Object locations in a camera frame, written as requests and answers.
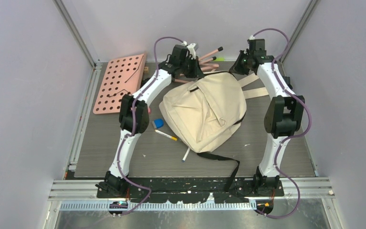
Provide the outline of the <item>beige canvas backpack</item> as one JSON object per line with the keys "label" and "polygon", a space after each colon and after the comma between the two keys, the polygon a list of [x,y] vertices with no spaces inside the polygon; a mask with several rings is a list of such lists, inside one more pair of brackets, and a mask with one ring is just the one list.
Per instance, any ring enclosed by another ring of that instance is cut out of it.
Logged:
{"label": "beige canvas backpack", "polygon": [[241,126],[247,105],[242,85],[227,71],[171,89],[159,104],[170,129],[199,157],[230,161],[213,154]]}

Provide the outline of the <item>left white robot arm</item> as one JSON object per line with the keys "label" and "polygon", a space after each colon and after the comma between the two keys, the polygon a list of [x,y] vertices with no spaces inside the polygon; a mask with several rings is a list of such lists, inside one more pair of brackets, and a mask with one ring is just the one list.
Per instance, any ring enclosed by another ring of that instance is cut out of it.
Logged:
{"label": "left white robot arm", "polygon": [[98,198],[120,198],[126,195],[127,189],[132,185],[132,181],[128,179],[131,158],[139,138],[150,123],[148,108],[175,77],[181,74],[189,78],[204,76],[196,55],[197,49],[196,43],[175,45],[172,53],[158,64],[144,86],[132,95],[123,96],[119,115],[120,141],[104,180],[96,184]]}

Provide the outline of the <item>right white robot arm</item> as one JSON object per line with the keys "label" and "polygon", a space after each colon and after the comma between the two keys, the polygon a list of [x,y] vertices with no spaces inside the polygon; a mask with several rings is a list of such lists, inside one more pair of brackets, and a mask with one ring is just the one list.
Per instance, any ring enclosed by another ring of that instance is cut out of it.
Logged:
{"label": "right white robot arm", "polygon": [[282,157],[290,138],[300,129],[305,99],[295,95],[289,77],[281,75],[276,60],[267,54],[264,39],[250,38],[247,42],[249,47],[240,51],[230,72],[255,73],[271,99],[264,117],[267,144],[251,181],[251,191],[265,196],[279,186]]}

